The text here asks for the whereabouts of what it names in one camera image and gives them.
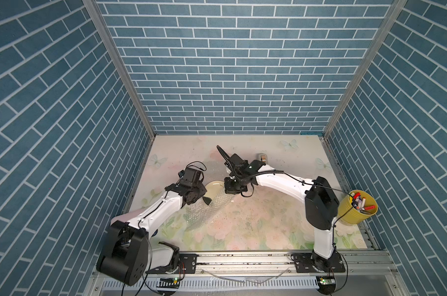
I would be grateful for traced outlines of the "clear bubble wrap sheet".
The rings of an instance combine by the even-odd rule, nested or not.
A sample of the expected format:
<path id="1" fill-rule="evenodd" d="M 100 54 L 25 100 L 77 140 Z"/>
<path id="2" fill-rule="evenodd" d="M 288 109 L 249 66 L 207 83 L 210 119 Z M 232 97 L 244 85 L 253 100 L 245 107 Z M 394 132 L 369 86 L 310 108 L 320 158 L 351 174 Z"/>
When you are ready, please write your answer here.
<path id="1" fill-rule="evenodd" d="M 235 195 L 233 194 L 225 194 L 221 198 L 212 201 L 210 205 L 206 205 L 203 199 L 200 199 L 191 205 L 187 205 L 184 214 L 186 221 L 185 230 L 193 231 L 212 222 L 214 217 L 233 201 L 234 197 Z"/>

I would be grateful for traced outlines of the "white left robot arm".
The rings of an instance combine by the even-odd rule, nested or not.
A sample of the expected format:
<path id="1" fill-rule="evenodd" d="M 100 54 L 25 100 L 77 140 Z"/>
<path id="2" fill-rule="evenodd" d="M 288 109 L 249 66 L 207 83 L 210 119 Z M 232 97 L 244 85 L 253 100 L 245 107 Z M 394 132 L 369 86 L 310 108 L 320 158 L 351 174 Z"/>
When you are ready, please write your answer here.
<path id="1" fill-rule="evenodd" d="M 163 195 L 148 208 L 114 217 L 96 270 L 133 286 L 149 271 L 170 273 L 182 267 L 177 246 L 160 242 L 153 247 L 151 238 L 173 214 L 205 197 L 204 171 L 187 166 L 178 173 L 179 180 L 165 187 Z"/>

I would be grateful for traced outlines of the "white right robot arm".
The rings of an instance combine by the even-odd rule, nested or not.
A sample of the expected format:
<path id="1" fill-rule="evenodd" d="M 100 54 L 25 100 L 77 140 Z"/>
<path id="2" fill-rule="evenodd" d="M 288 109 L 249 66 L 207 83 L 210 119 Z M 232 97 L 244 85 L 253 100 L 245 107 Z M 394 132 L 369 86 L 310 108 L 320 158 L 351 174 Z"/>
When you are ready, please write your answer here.
<path id="1" fill-rule="evenodd" d="M 222 149 L 219 152 L 229 173 L 224 179 L 227 194 L 243 196 L 249 186 L 263 186 L 295 198 L 303 204 L 306 220 L 314 227 L 313 257 L 329 260 L 333 256 L 333 227 L 338 215 L 339 200 L 326 179 L 297 177 L 260 160 L 249 163 L 237 154 L 229 156 Z"/>

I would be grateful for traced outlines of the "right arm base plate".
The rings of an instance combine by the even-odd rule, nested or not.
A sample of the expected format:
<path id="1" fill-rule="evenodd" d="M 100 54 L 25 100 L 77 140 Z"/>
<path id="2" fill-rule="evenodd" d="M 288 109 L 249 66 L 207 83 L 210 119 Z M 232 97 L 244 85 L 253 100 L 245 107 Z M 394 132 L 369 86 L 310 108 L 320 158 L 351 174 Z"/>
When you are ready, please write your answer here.
<path id="1" fill-rule="evenodd" d="M 344 273 L 346 271 L 341 255 L 336 252 L 329 259 L 315 252 L 293 253 L 290 259 L 294 262 L 297 273 Z"/>

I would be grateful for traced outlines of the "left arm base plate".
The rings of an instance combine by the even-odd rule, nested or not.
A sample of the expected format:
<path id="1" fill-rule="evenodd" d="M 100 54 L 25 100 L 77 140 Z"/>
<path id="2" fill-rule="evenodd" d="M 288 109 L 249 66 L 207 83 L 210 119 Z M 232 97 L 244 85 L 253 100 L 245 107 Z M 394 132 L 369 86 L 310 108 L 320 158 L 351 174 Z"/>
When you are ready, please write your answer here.
<path id="1" fill-rule="evenodd" d="M 173 275 L 178 273 L 195 274 L 197 266 L 197 254 L 171 254 L 153 255 L 151 269 L 147 275 Z"/>

